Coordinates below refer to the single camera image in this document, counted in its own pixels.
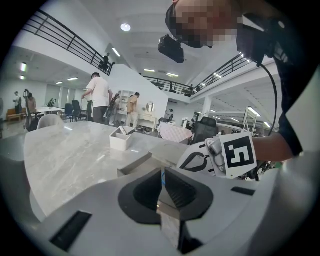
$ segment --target railing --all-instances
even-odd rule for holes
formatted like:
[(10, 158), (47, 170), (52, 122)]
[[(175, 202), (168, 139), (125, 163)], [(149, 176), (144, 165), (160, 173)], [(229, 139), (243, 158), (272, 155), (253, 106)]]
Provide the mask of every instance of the railing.
[(160, 90), (171, 92), (174, 94), (182, 94), (187, 97), (191, 97), (193, 94), (193, 88), (182, 83), (172, 82), (169, 80), (153, 78), (144, 76), (145, 79), (149, 80), (152, 84), (158, 87)]
[(200, 92), (204, 88), (212, 85), (213, 83), (219, 81), (221, 78), (231, 74), (232, 72), (241, 69), (249, 63), (251, 63), (251, 61), (246, 59), (243, 54), (239, 53), (233, 59), (229, 60), (226, 64), (218, 68), (214, 73), (204, 79), (201, 83), (199, 83), (194, 88), (193, 94)]
[(33, 33), (38, 37), (44, 38), (64, 48), (68, 52), (77, 55), (79, 58), (95, 66), (108, 76), (110, 75), (114, 63), (105, 62), (101, 54), (46, 12), (42, 10), (37, 11), (22, 30)]

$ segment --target white box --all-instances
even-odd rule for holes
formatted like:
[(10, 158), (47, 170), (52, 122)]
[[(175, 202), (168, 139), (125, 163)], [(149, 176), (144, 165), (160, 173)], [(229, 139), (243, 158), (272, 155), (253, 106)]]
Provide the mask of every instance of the white box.
[[(122, 126), (125, 132), (128, 134), (133, 130), (133, 128), (128, 126)], [(126, 151), (133, 140), (134, 133), (130, 135), (124, 135), (120, 128), (117, 128), (113, 133), (110, 134), (110, 147), (114, 150)]]

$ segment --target beige pants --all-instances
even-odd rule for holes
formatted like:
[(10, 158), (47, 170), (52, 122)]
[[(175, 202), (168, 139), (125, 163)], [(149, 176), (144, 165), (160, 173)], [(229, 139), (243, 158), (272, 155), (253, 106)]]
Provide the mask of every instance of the beige pants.
[(133, 127), (132, 128), (137, 129), (137, 126), (138, 126), (138, 113), (137, 112), (128, 113), (128, 115), (126, 116), (125, 126), (130, 127), (131, 120), (133, 120)]

